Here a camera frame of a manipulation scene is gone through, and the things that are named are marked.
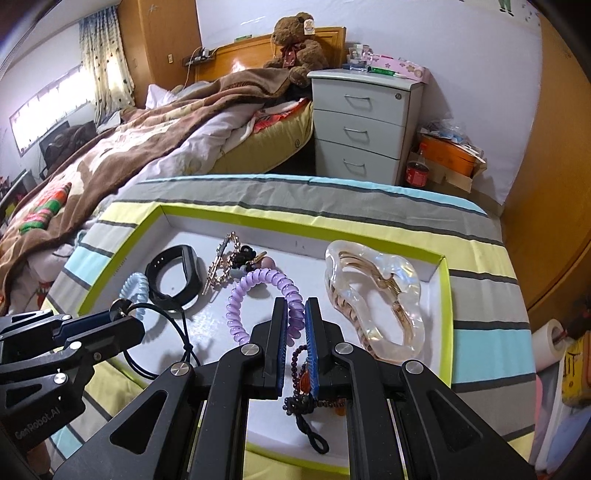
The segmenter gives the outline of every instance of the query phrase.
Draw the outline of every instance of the coil hair tie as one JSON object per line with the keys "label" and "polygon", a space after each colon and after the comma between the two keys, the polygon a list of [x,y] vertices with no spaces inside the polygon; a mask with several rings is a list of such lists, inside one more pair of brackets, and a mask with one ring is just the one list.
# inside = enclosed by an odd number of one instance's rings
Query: coil hair tie
{"label": "coil hair tie", "polygon": [[267,283],[271,284],[285,297],[288,306],[288,324],[287,328],[287,345],[293,346],[294,339],[301,337],[301,330],[304,329],[304,303],[300,295],[300,291],[294,285],[293,280],[275,269],[258,268],[253,272],[249,272],[242,277],[240,282],[232,290],[232,294],[228,297],[228,304],[226,305],[226,318],[228,320],[228,327],[230,327],[230,334],[234,337],[234,341],[240,345],[244,345],[251,340],[251,336],[246,332],[240,318],[240,307],[244,295],[255,285]]}

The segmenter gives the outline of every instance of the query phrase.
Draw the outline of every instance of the yellow object with black text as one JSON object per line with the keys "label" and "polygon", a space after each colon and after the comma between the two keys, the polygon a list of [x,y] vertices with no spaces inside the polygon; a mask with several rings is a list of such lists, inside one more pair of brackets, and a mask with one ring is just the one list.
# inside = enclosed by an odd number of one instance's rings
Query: yellow object with black text
{"label": "yellow object with black text", "polygon": [[591,332],[585,333],[564,354],[562,401],[570,407],[591,403]]}

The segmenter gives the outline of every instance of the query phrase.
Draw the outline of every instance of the ceiling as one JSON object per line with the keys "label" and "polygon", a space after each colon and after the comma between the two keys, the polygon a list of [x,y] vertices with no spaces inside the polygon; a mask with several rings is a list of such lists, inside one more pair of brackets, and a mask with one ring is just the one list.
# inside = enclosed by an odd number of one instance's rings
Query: ceiling
{"label": "ceiling", "polygon": [[78,22],[79,19],[119,3],[121,3],[121,0],[62,0],[61,3],[39,21],[27,39],[22,43],[12,64],[14,65],[36,46]]}

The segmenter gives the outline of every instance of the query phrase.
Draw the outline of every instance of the black fitness band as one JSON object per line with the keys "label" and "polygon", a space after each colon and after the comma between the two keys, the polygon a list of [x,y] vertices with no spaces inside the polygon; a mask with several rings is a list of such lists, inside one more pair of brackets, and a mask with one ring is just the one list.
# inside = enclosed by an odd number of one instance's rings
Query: black fitness band
{"label": "black fitness band", "polygon": [[[158,274],[176,258],[183,259],[183,271],[187,284],[174,297],[165,295],[157,288]],[[178,310],[201,293],[203,283],[197,273],[197,255],[189,245],[176,245],[159,253],[146,267],[146,277],[150,285],[150,300],[164,310]]]}

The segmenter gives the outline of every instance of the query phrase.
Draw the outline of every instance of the white pearlescent hair clip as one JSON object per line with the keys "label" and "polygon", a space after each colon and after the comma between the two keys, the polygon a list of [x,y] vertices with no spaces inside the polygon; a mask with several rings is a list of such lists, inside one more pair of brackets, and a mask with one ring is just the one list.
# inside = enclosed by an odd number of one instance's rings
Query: white pearlescent hair clip
{"label": "white pearlescent hair clip", "polygon": [[[391,309],[404,331],[402,345],[386,340],[375,324],[363,297],[349,283],[345,267],[369,276],[386,292]],[[355,326],[362,345],[375,358],[401,364],[416,358],[425,343],[425,328],[418,302],[421,284],[414,267],[399,255],[388,255],[344,240],[326,249],[326,291],[332,305]]]}

